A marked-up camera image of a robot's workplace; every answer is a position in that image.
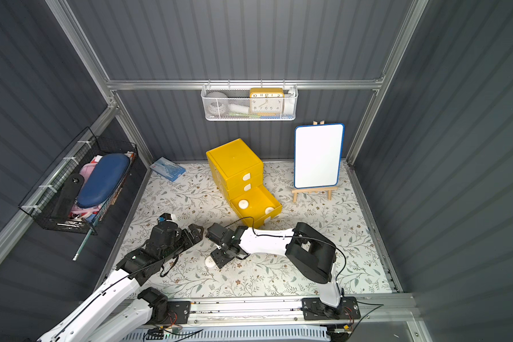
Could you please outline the yellow bottom drawer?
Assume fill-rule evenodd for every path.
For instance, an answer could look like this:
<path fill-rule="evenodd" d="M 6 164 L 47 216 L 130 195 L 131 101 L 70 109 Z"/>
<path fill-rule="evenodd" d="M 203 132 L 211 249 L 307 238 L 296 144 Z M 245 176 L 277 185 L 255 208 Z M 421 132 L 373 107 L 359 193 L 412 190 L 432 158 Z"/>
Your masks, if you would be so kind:
<path fill-rule="evenodd" d="M 238 207 L 238 203 L 242 199 L 249 202 L 247 209 L 240 209 Z M 242 222 L 246 226 L 255 229 L 259 229 L 282 212 L 282 205 L 264 185 L 243 192 L 240 196 L 231 199 L 229 203 L 238 217 L 242 219 Z M 265 209 L 267 207 L 273 207 L 274 211 L 266 214 Z"/>

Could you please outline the yellow three-drawer cabinet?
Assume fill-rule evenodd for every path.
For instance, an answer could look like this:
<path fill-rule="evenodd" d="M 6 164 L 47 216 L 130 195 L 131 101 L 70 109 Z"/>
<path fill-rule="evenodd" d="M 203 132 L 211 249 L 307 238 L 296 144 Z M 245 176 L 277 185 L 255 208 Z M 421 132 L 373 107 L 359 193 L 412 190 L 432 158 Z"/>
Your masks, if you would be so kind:
<path fill-rule="evenodd" d="M 213 180 L 227 201 L 263 185 L 264 164 L 238 138 L 206 152 Z"/>

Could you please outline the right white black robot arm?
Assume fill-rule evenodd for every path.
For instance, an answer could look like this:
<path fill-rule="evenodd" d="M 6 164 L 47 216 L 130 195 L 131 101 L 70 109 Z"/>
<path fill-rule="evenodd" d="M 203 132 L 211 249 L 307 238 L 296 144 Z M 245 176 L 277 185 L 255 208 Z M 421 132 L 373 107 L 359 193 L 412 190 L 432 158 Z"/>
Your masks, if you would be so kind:
<path fill-rule="evenodd" d="M 206 238 L 217 246 L 210 258 L 218 268 L 251 255 L 286 257 L 303 276 L 316 284 L 325 308 L 336 310 L 340 307 L 342 290 L 336 271 L 339 249 L 310 225 L 299 222 L 292 229 L 262 230 L 247 226 L 230 229 L 214 223 L 208 228 Z"/>

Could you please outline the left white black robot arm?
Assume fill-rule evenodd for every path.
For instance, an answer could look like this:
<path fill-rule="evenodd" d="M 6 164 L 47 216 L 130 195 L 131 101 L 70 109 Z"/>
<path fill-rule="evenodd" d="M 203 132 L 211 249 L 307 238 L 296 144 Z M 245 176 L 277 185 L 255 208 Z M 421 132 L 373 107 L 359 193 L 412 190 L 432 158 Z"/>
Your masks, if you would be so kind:
<path fill-rule="evenodd" d="M 171 220 L 162 220 L 152 228 L 150 237 L 139 248 L 127 253 L 108 279 L 82 304 L 39 341 L 119 341 L 145 323 L 163 323 L 170 317 L 168 298 L 149 287 L 121 313 L 107 317 L 134 294 L 162 265 L 199 244 L 204 228 L 191 224 L 179 228 Z"/>

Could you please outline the blue oval case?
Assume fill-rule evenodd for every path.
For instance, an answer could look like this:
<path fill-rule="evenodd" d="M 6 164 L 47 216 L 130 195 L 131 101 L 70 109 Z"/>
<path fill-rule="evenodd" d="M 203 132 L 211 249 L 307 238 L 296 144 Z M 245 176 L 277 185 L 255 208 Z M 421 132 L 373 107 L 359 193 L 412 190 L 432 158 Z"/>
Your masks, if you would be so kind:
<path fill-rule="evenodd" d="M 102 155 L 101 160 L 76 199 L 80 208 L 102 204 L 115 192 L 123 180 L 131 159 L 122 153 Z"/>

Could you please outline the pink items in basket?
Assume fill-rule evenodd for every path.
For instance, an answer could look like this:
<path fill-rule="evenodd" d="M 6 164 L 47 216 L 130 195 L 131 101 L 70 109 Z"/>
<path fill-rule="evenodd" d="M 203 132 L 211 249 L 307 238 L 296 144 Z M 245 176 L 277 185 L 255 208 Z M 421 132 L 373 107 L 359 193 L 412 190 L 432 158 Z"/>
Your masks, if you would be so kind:
<path fill-rule="evenodd" d="M 84 177 L 84 186 L 93 173 L 95 167 L 98 165 L 101 160 L 102 155 L 95 156 L 91 162 L 85 164 L 80 171 L 80 175 Z M 71 213 L 69 215 L 69 219 L 81 221 L 82 219 L 86 219 L 91 221 L 92 215 L 97 215 L 101 210 L 102 204 L 96 205 L 90 208 L 80 208 L 77 204 L 72 207 Z"/>

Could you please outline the black object in basket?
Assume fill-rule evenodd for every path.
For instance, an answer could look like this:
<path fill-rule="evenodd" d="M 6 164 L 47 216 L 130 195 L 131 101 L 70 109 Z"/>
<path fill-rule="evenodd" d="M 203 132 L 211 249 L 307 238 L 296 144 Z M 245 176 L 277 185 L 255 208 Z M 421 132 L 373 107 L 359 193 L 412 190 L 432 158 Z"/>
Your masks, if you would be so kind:
<path fill-rule="evenodd" d="M 54 210 L 51 213 L 51 219 L 67 220 L 75 204 L 76 198 L 84 185 L 84 177 L 79 173 L 70 174 L 63 187 Z"/>

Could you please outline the white tape roll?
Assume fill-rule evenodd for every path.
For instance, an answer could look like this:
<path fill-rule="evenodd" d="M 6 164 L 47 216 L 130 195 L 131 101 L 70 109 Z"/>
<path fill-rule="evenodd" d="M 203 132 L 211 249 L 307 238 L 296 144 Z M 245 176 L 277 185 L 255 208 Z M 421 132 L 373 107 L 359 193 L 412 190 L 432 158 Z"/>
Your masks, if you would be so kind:
<path fill-rule="evenodd" d="M 223 116 L 229 113 L 229 98 L 222 92 L 209 92 L 204 98 L 206 114 Z"/>

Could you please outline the yellow alarm clock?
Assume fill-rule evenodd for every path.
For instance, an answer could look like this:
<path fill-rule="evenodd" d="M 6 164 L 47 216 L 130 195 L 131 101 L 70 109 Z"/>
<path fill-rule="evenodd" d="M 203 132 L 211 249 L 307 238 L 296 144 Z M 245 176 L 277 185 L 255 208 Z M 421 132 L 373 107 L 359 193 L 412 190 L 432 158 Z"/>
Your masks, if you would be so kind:
<path fill-rule="evenodd" d="M 249 112 L 255 115 L 282 114 L 285 93 L 282 88 L 251 88 L 249 91 Z"/>

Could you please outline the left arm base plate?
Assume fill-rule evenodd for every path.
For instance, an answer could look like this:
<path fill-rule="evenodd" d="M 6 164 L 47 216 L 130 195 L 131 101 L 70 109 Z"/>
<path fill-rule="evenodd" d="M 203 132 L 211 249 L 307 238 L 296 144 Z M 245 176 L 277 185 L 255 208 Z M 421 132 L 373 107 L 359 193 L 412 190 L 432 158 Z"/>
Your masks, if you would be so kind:
<path fill-rule="evenodd" d="M 186 324 L 188 322 L 192 302 L 173 301 L 166 304 L 158 304 L 152 311 L 152 321 L 154 324 Z"/>

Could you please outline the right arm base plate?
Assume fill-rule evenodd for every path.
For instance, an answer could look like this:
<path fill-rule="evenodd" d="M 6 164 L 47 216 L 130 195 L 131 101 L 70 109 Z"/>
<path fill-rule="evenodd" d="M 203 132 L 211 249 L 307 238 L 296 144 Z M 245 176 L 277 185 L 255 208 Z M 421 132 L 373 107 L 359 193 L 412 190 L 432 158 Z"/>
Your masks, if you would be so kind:
<path fill-rule="evenodd" d="M 343 296 L 337 307 L 325 305 L 318 298 L 303 298 L 301 310 L 306 321 L 355 321 L 361 318 L 359 303 L 352 296 Z"/>

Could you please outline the aluminium front rail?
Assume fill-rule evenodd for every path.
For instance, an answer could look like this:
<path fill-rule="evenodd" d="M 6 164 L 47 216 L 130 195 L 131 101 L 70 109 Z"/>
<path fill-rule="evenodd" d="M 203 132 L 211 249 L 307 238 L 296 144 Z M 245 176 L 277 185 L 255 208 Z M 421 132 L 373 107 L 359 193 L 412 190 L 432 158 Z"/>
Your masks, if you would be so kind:
<path fill-rule="evenodd" d="M 288 324 L 348 324 L 374 322 L 407 322 L 422 319 L 413 295 L 408 293 L 355 294 L 357 312 L 338 319 L 324 317 L 309 321 L 308 306 L 303 296 L 261 296 L 190 299 L 188 310 L 165 319 L 186 328 L 211 326 L 259 326 Z"/>

